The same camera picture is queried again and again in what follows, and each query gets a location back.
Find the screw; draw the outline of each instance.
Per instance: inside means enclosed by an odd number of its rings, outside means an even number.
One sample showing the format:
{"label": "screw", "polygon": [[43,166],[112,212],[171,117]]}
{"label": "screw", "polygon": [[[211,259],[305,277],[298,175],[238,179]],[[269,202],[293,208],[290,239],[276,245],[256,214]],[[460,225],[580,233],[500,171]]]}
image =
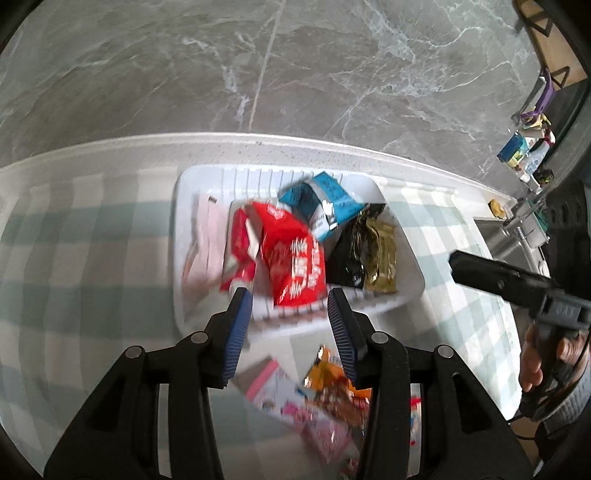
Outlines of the screw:
{"label": "screw", "polygon": [[442,345],[437,349],[437,353],[443,358],[451,358],[453,357],[453,348],[449,345]]}
{"label": "screw", "polygon": [[142,348],[140,346],[134,345],[130,346],[125,351],[125,356],[127,358],[138,358],[142,354]]}
{"label": "screw", "polygon": [[207,336],[207,333],[205,332],[195,332],[194,334],[191,335],[191,341],[193,343],[205,343],[207,342],[207,339],[209,337]]}
{"label": "screw", "polygon": [[388,335],[386,335],[384,332],[374,332],[371,335],[371,339],[375,343],[386,343],[388,341]]}

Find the red snack bag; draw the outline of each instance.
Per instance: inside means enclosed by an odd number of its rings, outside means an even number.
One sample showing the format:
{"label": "red snack bag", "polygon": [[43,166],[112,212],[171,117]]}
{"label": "red snack bag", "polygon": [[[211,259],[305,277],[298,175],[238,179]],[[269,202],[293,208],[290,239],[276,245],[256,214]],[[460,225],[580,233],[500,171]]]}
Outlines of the red snack bag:
{"label": "red snack bag", "polygon": [[326,297],[324,251],[308,226],[273,205],[251,205],[262,223],[261,255],[269,268],[274,305],[297,307]]}
{"label": "red snack bag", "polygon": [[244,208],[239,208],[232,219],[230,257],[224,265],[220,291],[229,291],[232,284],[250,288],[255,278],[259,242]]}

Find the pink package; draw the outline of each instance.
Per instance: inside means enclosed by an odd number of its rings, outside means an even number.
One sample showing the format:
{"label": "pink package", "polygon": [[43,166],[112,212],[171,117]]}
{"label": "pink package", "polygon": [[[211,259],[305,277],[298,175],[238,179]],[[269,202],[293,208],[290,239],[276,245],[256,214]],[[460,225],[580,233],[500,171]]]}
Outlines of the pink package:
{"label": "pink package", "polygon": [[263,412],[287,423],[312,443],[326,463],[349,444],[349,427],[308,403],[300,386],[277,361],[271,360],[246,391],[246,397]]}
{"label": "pink package", "polygon": [[221,283],[228,208],[202,193],[194,198],[191,223],[193,243],[187,252],[181,280],[184,303],[194,307]]}

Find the purple item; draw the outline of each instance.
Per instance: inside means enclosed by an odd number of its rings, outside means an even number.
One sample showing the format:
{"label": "purple item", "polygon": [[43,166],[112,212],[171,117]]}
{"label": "purple item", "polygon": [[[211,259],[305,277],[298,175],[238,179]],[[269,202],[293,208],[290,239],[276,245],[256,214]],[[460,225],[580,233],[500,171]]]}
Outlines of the purple item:
{"label": "purple item", "polygon": [[544,91],[538,102],[535,104],[535,108],[531,112],[521,114],[521,120],[524,123],[527,123],[528,121],[536,118],[539,114],[543,113],[544,109],[548,106],[555,94],[554,88],[552,87],[552,75],[550,75],[549,69],[544,67],[542,69],[542,74],[546,80],[546,86],[544,87]]}

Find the stainless steel sink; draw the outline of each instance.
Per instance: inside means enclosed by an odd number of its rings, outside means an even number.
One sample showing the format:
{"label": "stainless steel sink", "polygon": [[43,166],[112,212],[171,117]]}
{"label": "stainless steel sink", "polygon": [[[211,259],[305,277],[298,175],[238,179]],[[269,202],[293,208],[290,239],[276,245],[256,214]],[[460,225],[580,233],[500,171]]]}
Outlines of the stainless steel sink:
{"label": "stainless steel sink", "polygon": [[543,260],[539,249],[531,248],[526,234],[518,227],[512,234],[503,228],[502,220],[475,220],[492,258],[532,273],[540,273]]}

